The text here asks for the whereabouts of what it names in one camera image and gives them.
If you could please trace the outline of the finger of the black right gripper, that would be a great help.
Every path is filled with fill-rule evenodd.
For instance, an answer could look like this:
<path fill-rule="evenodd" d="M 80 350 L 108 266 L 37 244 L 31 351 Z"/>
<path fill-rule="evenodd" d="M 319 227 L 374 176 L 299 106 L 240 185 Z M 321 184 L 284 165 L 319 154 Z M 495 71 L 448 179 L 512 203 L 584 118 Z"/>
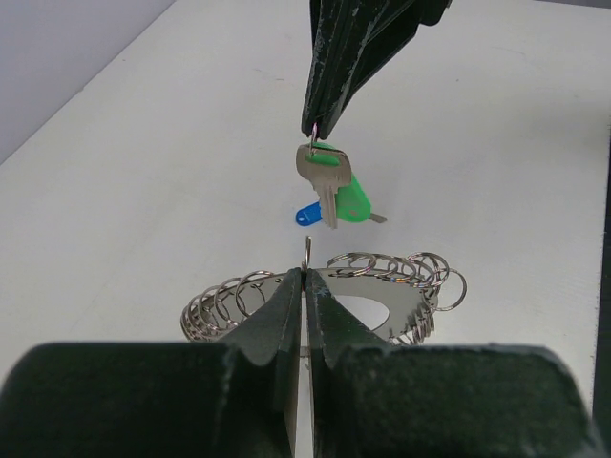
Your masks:
<path fill-rule="evenodd" d="M 379 61 L 378 71 L 415 37 L 419 26 L 436 25 L 451 4 L 447 0 L 380 2 L 382 18 L 374 30 L 371 45 L 373 57 Z"/>
<path fill-rule="evenodd" d="M 312 57 L 301 129 L 327 138 L 349 101 L 379 69 L 373 57 L 380 1 L 311 1 Z"/>

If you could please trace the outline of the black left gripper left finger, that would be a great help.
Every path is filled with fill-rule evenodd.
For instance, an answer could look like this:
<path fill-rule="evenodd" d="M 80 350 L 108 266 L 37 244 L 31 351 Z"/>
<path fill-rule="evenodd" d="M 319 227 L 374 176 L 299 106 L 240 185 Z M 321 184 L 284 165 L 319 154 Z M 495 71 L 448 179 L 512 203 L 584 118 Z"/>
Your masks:
<path fill-rule="evenodd" d="M 302 272 L 213 343 L 45 343 L 1 390 L 5 457 L 290 457 Z"/>

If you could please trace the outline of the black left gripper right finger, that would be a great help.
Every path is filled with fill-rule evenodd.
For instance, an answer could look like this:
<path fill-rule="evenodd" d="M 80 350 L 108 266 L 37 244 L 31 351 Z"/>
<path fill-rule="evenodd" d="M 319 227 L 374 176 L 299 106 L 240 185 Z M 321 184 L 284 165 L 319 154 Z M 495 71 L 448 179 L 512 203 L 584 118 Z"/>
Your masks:
<path fill-rule="evenodd" d="M 605 457 L 568 367 L 541 346 L 393 346 L 305 274 L 317 457 Z"/>

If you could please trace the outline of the silver key with green tag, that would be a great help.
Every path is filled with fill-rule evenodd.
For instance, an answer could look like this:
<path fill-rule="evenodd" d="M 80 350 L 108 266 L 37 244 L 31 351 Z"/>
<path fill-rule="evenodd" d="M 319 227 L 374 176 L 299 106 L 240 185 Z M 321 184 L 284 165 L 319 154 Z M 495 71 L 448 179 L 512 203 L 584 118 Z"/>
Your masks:
<path fill-rule="evenodd" d="M 352 172 L 348 154 L 321 142 L 317 124 L 308 143 L 297 149 L 296 169 L 318 195 L 322 220 L 328 227 L 336 229 L 340 219 L 352 223 L 369 219 L 372 206 Z"/>

